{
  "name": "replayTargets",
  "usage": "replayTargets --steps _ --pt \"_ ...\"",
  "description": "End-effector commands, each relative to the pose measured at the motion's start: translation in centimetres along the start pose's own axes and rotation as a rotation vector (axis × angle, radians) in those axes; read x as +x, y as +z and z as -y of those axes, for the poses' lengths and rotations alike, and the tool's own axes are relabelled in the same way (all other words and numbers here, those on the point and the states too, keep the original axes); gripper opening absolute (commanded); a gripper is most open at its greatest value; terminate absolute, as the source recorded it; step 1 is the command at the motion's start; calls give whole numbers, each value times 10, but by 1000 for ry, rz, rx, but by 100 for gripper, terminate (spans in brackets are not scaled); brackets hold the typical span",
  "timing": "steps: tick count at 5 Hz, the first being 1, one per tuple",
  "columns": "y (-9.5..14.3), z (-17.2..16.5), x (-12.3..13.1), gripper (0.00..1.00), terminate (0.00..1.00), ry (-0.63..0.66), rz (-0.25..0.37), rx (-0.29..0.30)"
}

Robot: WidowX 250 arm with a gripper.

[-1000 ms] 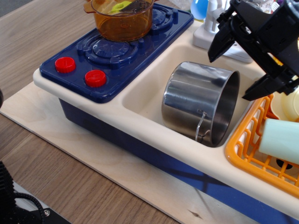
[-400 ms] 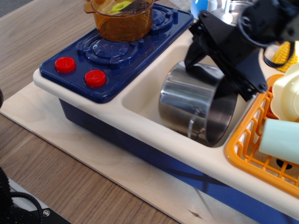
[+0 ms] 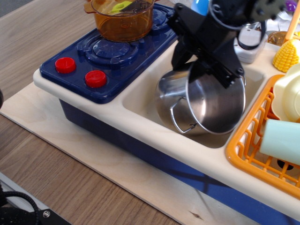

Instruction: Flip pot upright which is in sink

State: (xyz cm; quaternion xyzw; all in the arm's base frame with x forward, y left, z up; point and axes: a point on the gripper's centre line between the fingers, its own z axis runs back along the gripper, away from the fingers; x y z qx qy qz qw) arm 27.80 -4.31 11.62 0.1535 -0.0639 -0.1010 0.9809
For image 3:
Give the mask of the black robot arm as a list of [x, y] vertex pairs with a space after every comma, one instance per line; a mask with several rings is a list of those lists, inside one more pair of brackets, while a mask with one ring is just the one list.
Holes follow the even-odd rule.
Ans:
[[174, 70], [182, 69], [192, 56], [197, 57], [193, 79], [207, 73], [225, 87], [244, 77], [244, 69], [235, 53], [234, 40], [246, 24], [275, 19], [285, 10], [283, 0], [211, 0], [206, 15], [182, 3], [174, 6], [168, 25], [178, 35], [172, 57]]

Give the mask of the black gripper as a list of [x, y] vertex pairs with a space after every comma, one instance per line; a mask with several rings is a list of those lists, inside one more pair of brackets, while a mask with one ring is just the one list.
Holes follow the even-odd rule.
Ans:
[[244, 76], [233, 46], [238, 32], [236, 28], [222, 24], [212, 8], [203, 16], [177, 3], [167, 23], [178, 36], [171, 61], [173, 70], [180, 69], [196, 56], [197, 60], [189, 70], [189, 81], [213, 75], [224, 88], [228, 88]]

